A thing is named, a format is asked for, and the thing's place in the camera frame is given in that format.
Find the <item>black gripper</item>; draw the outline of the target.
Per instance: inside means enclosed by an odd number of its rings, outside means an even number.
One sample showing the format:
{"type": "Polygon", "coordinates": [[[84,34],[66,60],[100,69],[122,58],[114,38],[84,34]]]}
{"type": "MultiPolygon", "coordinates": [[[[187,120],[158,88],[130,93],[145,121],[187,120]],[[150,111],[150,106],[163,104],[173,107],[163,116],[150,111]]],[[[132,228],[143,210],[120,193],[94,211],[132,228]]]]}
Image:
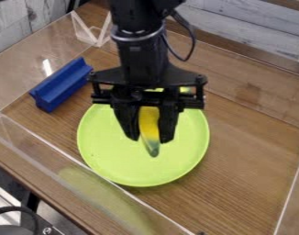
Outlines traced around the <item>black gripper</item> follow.
{"type": "Polygon", "coordinates": [[[94,72],[92,103],[112,106],[120,127],[131,140],[141,137],[138,106],[159,106],[159,139],[173,141],[185,108],[205,108],[207,78],[177,67],[167,40],[116,41],[120,65],[94,72]]]}

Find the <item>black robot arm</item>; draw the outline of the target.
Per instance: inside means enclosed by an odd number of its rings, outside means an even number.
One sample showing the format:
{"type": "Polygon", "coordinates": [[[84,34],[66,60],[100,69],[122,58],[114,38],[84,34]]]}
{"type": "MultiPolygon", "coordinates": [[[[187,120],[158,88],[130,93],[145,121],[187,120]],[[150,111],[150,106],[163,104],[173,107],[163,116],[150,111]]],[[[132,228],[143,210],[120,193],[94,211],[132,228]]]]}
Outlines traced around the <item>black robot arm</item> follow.
{"type": "Polygon", "coordinates": [[[205,108],[203,87],[207,77],[177,67],[171,57],[185,62],[167,37],[166,18],[186,28],[193,26],[177,11],[186,0],[108,0],[112,15],[111,38],[119,50],[120,65],[94,71],[92,102],[108,104],[120,127],[132,140],[142,135],[141,111],[158,108],[158,136],[174,139],[181,112],[205,108]]]}

